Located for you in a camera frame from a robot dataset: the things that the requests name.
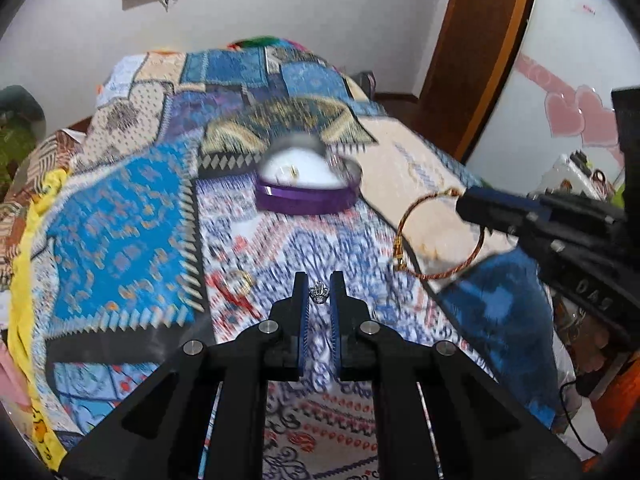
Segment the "door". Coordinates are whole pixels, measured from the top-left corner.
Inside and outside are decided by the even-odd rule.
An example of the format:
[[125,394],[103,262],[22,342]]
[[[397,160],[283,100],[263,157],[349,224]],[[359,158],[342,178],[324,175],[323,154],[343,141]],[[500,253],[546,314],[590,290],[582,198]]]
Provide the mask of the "door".
[[458,160],[495,105],[532,1],[449,0],[412,127]]

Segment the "brown striped cloth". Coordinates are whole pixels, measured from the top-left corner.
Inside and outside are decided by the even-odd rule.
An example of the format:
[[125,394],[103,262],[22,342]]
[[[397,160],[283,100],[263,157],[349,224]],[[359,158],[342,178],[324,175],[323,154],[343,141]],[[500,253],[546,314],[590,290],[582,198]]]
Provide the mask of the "brown striped cloth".
[[44,139],[24,159],[0,204],[0,290],[11,283],[12,261],[18,255],[31,197],[42,193],[42,181],[49,171],[68,169],[78,142],[63,130]]

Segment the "bed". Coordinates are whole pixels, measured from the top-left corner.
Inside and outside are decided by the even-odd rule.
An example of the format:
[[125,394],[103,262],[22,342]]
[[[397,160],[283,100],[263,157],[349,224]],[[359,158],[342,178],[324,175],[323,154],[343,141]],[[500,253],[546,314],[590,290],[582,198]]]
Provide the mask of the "bed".
[[[290,131],[358,161],[353,208],[256,211],[255,165]],[[306,48],[272,39],[126,57],[100,90],[86,140],[63,151],[20,206],[5,272],[10,356],[0,352],[3,402],[18,407],[16,425],[50,468],[183,342],[229,341],[265,319],[298,270],[324,283],[343,270],[376,319],[415,342],[454,342],[551,425],[557,336],[535,263],[492,234],[452,280],[394,272],[407,206],[479,182]],[[479,229],[442,199],[416,210],[404,235],[412,267],[438,270],[464,260]],[[252,277],[242,298],[224,286],[239,269]],[[329,307],[310,306],[303,379],[269,387],[264,477],[370,478],[370,384],[336,380]]]

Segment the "brown braided bracelet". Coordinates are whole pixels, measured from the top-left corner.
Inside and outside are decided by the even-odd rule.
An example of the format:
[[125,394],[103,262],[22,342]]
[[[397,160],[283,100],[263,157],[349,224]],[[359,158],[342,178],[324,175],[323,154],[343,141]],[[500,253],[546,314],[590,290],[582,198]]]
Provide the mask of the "brown braided bracelet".
[[466,269],[469,265],[471,265],[471,262],[476,258],[476,256],[478,256],[478,253],[482,248],[482,244],[484,243],[484,228],[482,227],[480,228],[478,244],[476,245],[476,248],[473,250],[471,255],[458,266],[452,267],[451,269],[445,270],[444,272],[438,272],[436,274],[419,274],[418,272],[411,270],[402,257],[402,229],[404,228],[404,223],[409,218],[409,215],[414,211],[414,209],[418,207],[422,202],[426,202],[427,200],[431,200],[432,198],[438,198],[441,196],[459,197],[461,195],[462,192],[459,189],[450,187],[449,189],[444,191],[421,196],[418,200],[416,200],[409,206],[409,209],[407,209],[404,215],[402,215],[402,219],[398,224],[398,230],[396,231],[396,238],[394,239],[394,270],[406,272],[407,274],[415,276],[419,280],[442,280],[454,275],[456,272],[460,272],[460,270]]

